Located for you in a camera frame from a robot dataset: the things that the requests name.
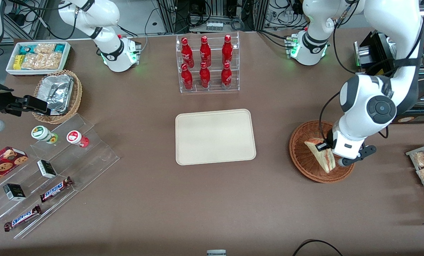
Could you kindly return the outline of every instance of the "snickers wrapper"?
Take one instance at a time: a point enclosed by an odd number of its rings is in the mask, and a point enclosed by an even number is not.
[[[54,188],[51,188],[46,193],[42,194],[40,196],[41,202],[42,203],[46,202],[47,200],[51,199],[52,197],[54,197],[55,195],[57,195],[58,193],[60,193],[66,187],[70,186],[71,184],[73,184],[73,181],[68,176],[65,180],[62,180],[62,182],[60,182],[59,184],[57,184]]]
[[[26,212],[25,214],[22,214],[21,216],[12,220],[12,222],[5,223],[5,226],[4,226],[5,232],[12,230],[17,225],[21,224],[22,222],[26,222],[28,219],[30,219],[31,217],[34,217],[36,215],[41,215],[41,208],[40,208],[39,205],[36,205],[35,208],[31,209],[30,211]]]

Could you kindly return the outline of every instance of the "clear acrylic shelf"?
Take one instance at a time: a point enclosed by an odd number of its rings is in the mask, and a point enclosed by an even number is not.
[[[231,36],[231,44],[233,45],[233,60],[230,63],[230,70],[233,73],[231,78],[230,88],[225,90],[222,88],[222,47],[225,39],[225,35],[229,34]],[[195,93],[195,92],[229,92],[229,91],[239,91],[240,90],[240,46],[239,46],[239,34],[238,33],[211,33],[206,34],[207,41],[211,47],[212,53],[212,65],[209,67],[211,73],[211,82],[208,89],[204,89],[201,86],[201,80],[199,77],[201,56],[199,54],[199,49],[201,48],[201,36],[203,34],[185,34],[182,36],[176,37],[176,56],[177,56],[177,72],[179,73],[179,89],[181,93]],[[186,37],[188,39],[188,44],[193,51],[193,60],[195,66],[190,70],[193,75],[193,90],[185,90],[182,77],[181,77],[181,65],[183,63],[182,59],[182,44],[180,40]]]
[[[10,173],[11,176],[5,180],[0,180],[0,225],[2,232],[6,222],[16,219],[39,204],[42,211],[40,216],[29,219],[28,222],[20,224],[9,232],[14,238],[25,237],[119,160],[110,146],[103,142],[92,128],[93,125],[79,114],[74,115],[53,130],[59,136],[56,144],[47,144],[43,141],[36,142],[26,150],[29,156],[27,163],[19,170],[14,170],[13,174]],[[66,141],[67,133],[72,130],[80,131],[89,138],[90,144],[85,148],[80,148]],[[41,175],[37,166],[40,159],[51,162],[57,173],[55,178],[49,179]],[[57,196],[41,203],[39,196],[68,176],[71,177],[74,184],[62,190]],[[21,185],[27,198],[20,202],[8,200],[3,190],[6,183]]]

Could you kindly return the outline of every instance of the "coca-cola bottle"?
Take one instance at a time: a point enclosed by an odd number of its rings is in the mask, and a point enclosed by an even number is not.
[[[199,76],[201,77],[201,86],[204,89],[209,88],[210,81],[211,81],[211,73],[209,69],[207,68],[206,62],[201,63],[201,70],[199,70]]]
[[[193,90],[193,77],[191,76],[191,72],[188,70],[188,66],[185,63],[182,63],[181,68],[181,77],[185,90],[191,91]]]
[[[182,42],[182,58],[184,63],[188,65],[189,68],[193,68],[195,66],[195,61],[193,60],[193,51],[191,47],[188,45],[188,39],[183,37],[181,39]]]
[[[225,43],[222,48],[222,62],[225,65],[226,62],[231,63],[233,60],[233,45],[231,44],[231,36],[227,34],[225,36]]]
[[[222,88],[225,90],[231,87],[231,76],[233,75],[233,73],[229,69],[229,66],[230,66],[229,62],[226,62],[223,65],[223,70],[222,70]]]
[[[207,36],[201,36],[201,48],[199,49],[201,54],[201,61],[205,62],[207,66],[212,65],[211,47],[207,42]]]

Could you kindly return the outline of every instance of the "brown woven basket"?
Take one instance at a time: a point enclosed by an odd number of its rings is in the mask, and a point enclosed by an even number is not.
[[[81,103],[81,97],[82,97],[82,85],[81,81],[79,81],[78,77],[69,70],[62,70],[62,71],[56,71],[52,74],[49,74],[48,76],[60,76],[60,75],[69,75],[72,78],[74,78],[74,84],[73,84],[73,91],[71,92],[71,99],[68,106],[69,111],[62,116],[44,116],[39,115],[36,113],[32,113],[35,118],[44,123],[50,123],[50,124],[59,124],[63,123],[66,120],[69,120],[79,109],[79,105]],[[35,88],[35,92],[33,93],[33,96],[37,96],[38,90],[40,89],[41,81],[38,83],[38,86]]]
[[[324,136],[332,128],[332,123],[322,121]],[[303,123],[293,132],[290,138],[290,155],[294,164],[300,172],[314,181],[321,183],[333,183],[345,179],[354,169],[354,164],[342,167],[337,163],[340,157],[334,155],[336,166],[329,173],[326,173],[319,165],[310,149],[304,144],[304,141],[310,138],[321,138],[318,127],[319,121],[309,121]]]

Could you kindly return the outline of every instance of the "table surface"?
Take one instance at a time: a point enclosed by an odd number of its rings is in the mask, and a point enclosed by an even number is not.
[[[345,65],[353,64],[352,43],[370,30],[337,31]],[[124,73],[103,65],[92,40],[70,41],[69,70],[83,85],[79,113],[121,160],[24,239],[0,226],[0,255],[291,255],[307,239],[344,255],[424,255],[424,188],[404,155],[424,145],[424,125],[390,126],[388,139],[367,139],[378,152],[347,179],[313,182],[293,165],[288,140],[352,75],[332,47],[317,65],[303,66],[257,33],[240,37],[241,90],[213,95],[180,94],[175,36],[150,37],[140,65]],[[39,80],[8,75],[5,85],[21,96]],[[251,112],[255,159],[176,163],[177,115],[239,108]],[[341,115],[336,99],[324,120]],[[30,113],[0,119],[7,125],[0,149],[34,143],[29,132],[41,123]],[[310,244],[298,255],[324,254],[334,252]]]

